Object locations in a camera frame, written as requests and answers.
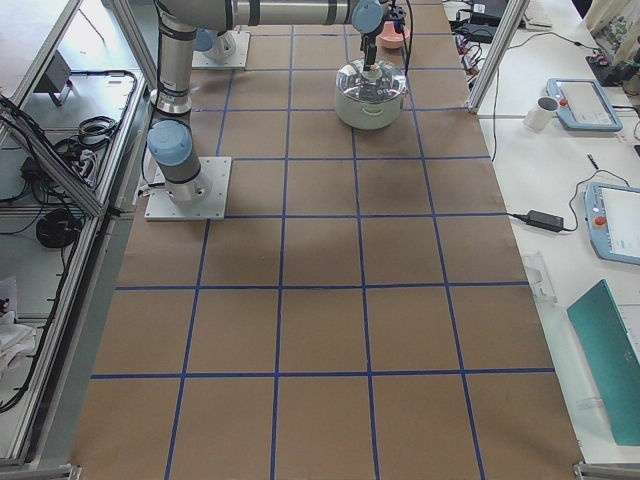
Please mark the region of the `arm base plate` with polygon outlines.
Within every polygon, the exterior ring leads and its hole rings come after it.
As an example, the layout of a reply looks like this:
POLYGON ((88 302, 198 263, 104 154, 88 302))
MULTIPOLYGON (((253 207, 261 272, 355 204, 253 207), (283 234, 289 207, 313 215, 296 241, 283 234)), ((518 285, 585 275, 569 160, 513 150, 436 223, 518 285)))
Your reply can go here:
POLYGON ((166 182, 160 168, 150 191, 144 217, 148 221, 223 220, 231 176, 231 157, 200 157, 201 170, 184 184, 166 182))
POLYGON ((229 30, 223 33, 198 29, 192 67, 194 69, 245 69, 251 34, 229 30))

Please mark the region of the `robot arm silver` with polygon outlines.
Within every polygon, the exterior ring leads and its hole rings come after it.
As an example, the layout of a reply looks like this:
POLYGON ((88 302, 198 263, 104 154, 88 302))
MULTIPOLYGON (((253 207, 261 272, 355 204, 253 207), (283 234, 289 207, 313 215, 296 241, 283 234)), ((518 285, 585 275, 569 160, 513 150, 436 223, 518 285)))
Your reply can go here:
POLYGON ((236 41, 229 31, 216 32, 198 29, 194 50, 218 63, 225 61, 236 51, 236 41))
POLYGON ((204 199, 212 181, 202 172, 189 126, 193 53, 200 30, 224 34, 237 26, 350 24, 373 63, 375 39, 389 6, 384 1, 158 1, 158 80, 154 109, 159 124, 147 134, 165 189, 180 204, 204 199))

